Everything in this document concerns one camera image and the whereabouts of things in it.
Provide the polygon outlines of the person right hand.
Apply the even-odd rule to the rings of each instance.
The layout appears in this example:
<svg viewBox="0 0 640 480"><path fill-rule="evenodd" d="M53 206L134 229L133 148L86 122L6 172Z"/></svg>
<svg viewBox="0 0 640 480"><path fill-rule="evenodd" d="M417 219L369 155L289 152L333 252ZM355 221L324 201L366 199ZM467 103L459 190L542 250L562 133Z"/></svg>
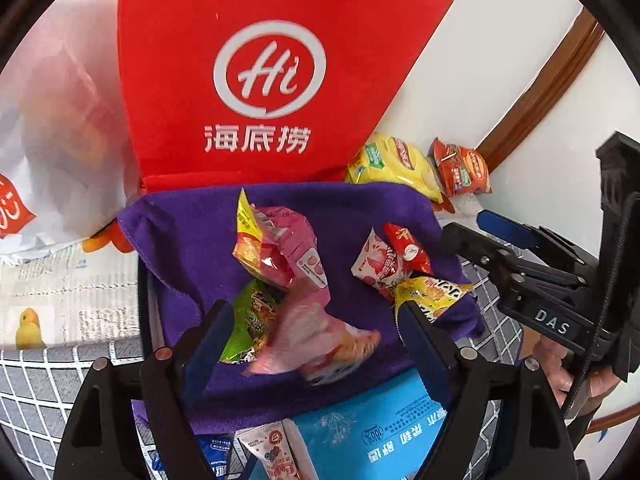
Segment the person right hand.
<svg viewBox="0 0 640 480"><path fill-rule="evenodd" d="M548 378L556 402L562 405L573 385L574 376L563 366L563 359L567 356L567 348L557 342L541 336L533 348L532 356L539 362ZM620 383L609 366L593 370L586 380L588 384L591 404L600 404Z"/></svg>

